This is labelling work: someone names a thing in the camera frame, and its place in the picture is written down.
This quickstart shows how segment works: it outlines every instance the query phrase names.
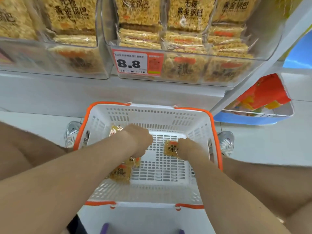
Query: hand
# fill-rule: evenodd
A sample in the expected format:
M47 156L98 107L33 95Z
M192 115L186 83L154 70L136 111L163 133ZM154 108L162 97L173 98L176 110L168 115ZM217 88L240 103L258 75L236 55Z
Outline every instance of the hand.
M148 146L153 143L153 136L150 135L147 129L144 129L140 126L130 124L122 131L126 132L129 138L131 138L135 144L135 153L132 155L133 157L142 157L145 154Z
M188 161L189 156L192 156L195 151L203 150L202 147L197 144L195 141L192 141L189 138L182 139L180 138L177 145L177 155L181 159Z

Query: white plastic basket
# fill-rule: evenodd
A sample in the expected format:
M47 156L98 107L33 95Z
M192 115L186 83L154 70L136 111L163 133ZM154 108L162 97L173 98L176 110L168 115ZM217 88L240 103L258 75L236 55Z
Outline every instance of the white plastic basket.
M112 125L136 124L153 135L153 144L134 169L130 184L104 180L87 205L127 207L203 208L192 167L187 161L163 154L165 140L187 138L199 143L209 153L211 139L215 164L222 169L222 159L213 116L207 110L117 102L96 102L89 106L74 149L109 136Z

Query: bare skin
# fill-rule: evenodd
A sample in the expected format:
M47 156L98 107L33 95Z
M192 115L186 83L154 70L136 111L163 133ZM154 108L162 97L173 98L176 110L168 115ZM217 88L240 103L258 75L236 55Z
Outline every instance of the bare skin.
M12 234L60 233L111 170L132 154L142 156L152 142L147 130L131 126L111 139L66 154L52 142L3 123L0 135L0 216L4 217L0 233ZM194 142L180 139L179 146L179 156L194 168L217 234L312 233L311 169L224 158L226 176L198 145L193 148ZM284 218L289 231L260 201Z

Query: silver shoe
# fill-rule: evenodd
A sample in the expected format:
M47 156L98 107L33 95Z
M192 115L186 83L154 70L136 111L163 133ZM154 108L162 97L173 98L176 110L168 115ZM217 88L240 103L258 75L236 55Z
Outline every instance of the silver shoe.
M67 125L66 133L65 133L65 147L72 148L75 144L75 140L77 134L79 132L80 126L82 124L78 121L71 121Z
M218 138L222 154L229 157L234 149L234 134L231 131L223 131L218 134Z

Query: purple stool leg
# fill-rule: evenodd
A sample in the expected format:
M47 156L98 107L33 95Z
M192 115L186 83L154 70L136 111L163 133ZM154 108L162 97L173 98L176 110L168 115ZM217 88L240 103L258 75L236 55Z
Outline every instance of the purple stool leg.
M108 223L105 223L102 227L102 230L100 232L100 234L106 234L107 233L107 230L108 230L108 227L109 227L109 224Z

